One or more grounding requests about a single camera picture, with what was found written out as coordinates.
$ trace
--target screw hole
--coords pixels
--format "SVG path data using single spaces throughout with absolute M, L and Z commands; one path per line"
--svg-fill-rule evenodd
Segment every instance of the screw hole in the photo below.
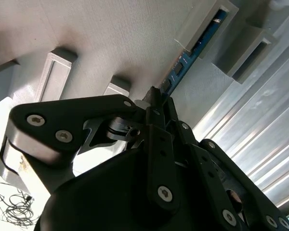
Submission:
M 140 134 L 140 130 L 138 130 L 138 129 L 132 130 L 130 132 L 130 136 L 132 136 L 132 137 L 138 136 L 139 134 Z
M 210 177 L 214 178 L 214 175 L 213 175 L 213 173 L 211 173 L 211 172 L 208 172 L 208 175 L 209 175 Z

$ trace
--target tangled cable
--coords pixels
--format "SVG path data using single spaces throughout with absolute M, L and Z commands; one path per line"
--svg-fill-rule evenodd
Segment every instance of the tangled cable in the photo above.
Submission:
M 31 210 L 31 205 L 33 202 L 32 197 L 18 189 L 17 191 L 18 194 L 10 196 L 10 205 L 4 201 L 4 196 L 0 194 L 1 201 L 7 205 L 5 211 L 3 211 L 0 207 L 0 210 L 2 211 L 1 220 L 26 229 L 29 226 L 35 225 L 38 218 L 33 219 L 34 213 Z

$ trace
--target aluminum panel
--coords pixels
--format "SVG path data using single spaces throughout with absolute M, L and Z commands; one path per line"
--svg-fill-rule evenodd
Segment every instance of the aluminum panel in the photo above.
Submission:
M 197 139 L 219 144 L 276 206 L 289 213 L 289 7 L 273 14 L 278 12 L 288 17 L 272 19 L 284 18 L 271 31 L 276 45 L 242 85 L 229 85 L 193 131 Z

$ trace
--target black metal bracket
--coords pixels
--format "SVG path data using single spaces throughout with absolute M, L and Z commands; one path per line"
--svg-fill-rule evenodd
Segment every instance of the black metal bracket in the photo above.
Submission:
M 108 198 L 103 199 L 108 201 L 112 196 L 110 199 L 118 206 L 132 204 L 134 197 L 136 202 L 144 199 L 140 202 L 144 206 L 137 206 L 136 209 L 144 211 L 140 217 L 151 217 L 148 218 L 151 230 L 158 227 L 170 230 L 171 225 L 162 227 L 165 222 L 173 224 L 176 229 L 188 227 L 187 230 L 195 230 L 194 227 L 230 231 L 289 230 L 280 224 L 276 224 L 276 227 L 270 224 L 268 217 L 273 221 L 287 218 L 217 144 L 210 140 L 196 141 L 192 129 L 179 121 L 172 98 L 163 102 L 160 91 L 152 87 L 145 100 L 149 104 L 145 110 L 122 95 L 19 105 L 10 113 L 7 141 L 1 153 L 8 155 L 6 144 L 10 144 L 23 156 L 30 156 L 30 166 L 36 169 L 40 179 L 51 179 L 51 174 L 39 176 L 43 174 L 41 169 L 54 169 L 49 172 L 62 172 L 62 176 L 69 180 L 71 163 L 77 154 L 94 147 L 109 146 L 116 141 L 127 142 L 124 153 L 60 186 L 57 189 L 60 199 L 55 196 L 45 206 L 48 212 L 52 210 L 54 201 L 65 198 L 65 193 L 71 194 L 72 198 L 73 193 L 94 193 L 99 198 L 91 198 L 90 201 L 97 205 L 96 200 L 103 198 L 103 190 L 107 190 Z M 32 125 L 28 122 L 31 115 L 42 118 L 44 123 L 41 126 Z M 57 132 L 61 130 L 65 131 L 64 136 L 67 136 L 67 132 L 70 134 L 67 142 L 57 137 Z M 0 160 L 1 174 L 5 174 L 4 169 L 7 169 L 19 177 L 18 168 L 9 168 L 4 165 L 4 158 Z M 92 180 L 100 188 L 88 184 Z M 57 184 L 45 185 L 51 185 L 51 192 L 57 191 Z M 134 186 L 142 189 L 141 196 L 135 194 Z M 115 195 L 112 195 L 112 187 L 117 190 Z M 235 208 L 228 189 L 243 192 L 238 193 L 243 211 Z M 63 205 L 65 202 L 58 202 L 59 209 Z M 124 211 L 130 213 L 130 207 L 134 205 L 124 207 Z M 131 220 L 131 216 L 125 220 L 128 227 L 139 228 L 139 224 Z

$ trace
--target hole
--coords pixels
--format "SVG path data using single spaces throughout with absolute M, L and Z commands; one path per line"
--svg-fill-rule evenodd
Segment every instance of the hole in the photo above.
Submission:
M 31 119 L 32 122 L 37 122 L 37 123 L 40 123 L 41 119 L 40 118 L 37 118 L 37 117 L 33 117 Z
M 130 136 L 134 137 L 134 136 L 138 136 L 140 134 L 140 130 L 138 129 L 134 129 L 130 132 Z
M 242 211 L 242 201 L 238 194 L 231 189 L 228 189 L 226 193 L 230 199 L 232 207 L 235 209 L 235 212 L 240 213 Z
M 210 177 L 214 178 L 214 175 L 213 175 L 213 173 L 211 173 L 211 172 L 208 172 L 208 175 L 209 175 Z

